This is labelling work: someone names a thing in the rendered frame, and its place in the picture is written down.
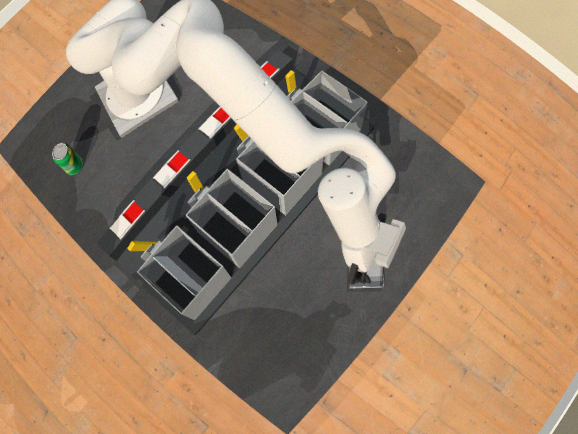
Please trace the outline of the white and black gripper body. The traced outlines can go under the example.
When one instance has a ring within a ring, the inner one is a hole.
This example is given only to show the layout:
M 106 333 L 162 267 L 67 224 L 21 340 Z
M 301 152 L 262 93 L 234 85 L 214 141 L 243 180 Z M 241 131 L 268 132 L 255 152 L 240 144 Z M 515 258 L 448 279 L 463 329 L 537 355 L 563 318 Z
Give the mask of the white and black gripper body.
M 367 248 L 350 248 L 342 242 L 342 252 L 349 267 L 352 263 L 357 264 L 359 269 L 367 272 L 371 267 L 377 252 Z

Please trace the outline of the green drink can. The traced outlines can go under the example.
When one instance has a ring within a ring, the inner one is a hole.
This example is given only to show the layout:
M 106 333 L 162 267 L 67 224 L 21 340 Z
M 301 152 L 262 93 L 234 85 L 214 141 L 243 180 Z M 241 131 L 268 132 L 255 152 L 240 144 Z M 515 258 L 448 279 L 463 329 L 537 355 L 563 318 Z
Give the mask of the green drink can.
M 69 175 L 77 174 L 82 168 L 81 157 L 66 143 L 57 144 L 52 155 L 53 160 Z

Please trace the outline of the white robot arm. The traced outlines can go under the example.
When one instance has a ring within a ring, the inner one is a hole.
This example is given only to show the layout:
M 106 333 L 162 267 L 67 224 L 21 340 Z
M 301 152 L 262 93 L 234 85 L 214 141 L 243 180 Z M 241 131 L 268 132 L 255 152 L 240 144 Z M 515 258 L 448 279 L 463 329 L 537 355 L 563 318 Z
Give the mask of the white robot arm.
M 107 105 L 119 118 L 137 119 L 153 110 L 163 83 L 182 66 L 284 171 L 298 173 L 330 153 L 344 151 L 354 168 L 325 175 L 318 186 L 319 200 L 345 245 L 376 251 L 376 263 L 389 268 L 406 230 L 404 222 L 393 219 L 389 225 L 376 214 L 395 181 L 393 165 L 360 132 L 314 127 L 224 34 L 221 14 L 211 0 L 181 0 L 155 23 L 147 20 L 138 0 L 111 0 L 74 34 L 66 56 L 81 73 L 100 72 L 108 85 Z

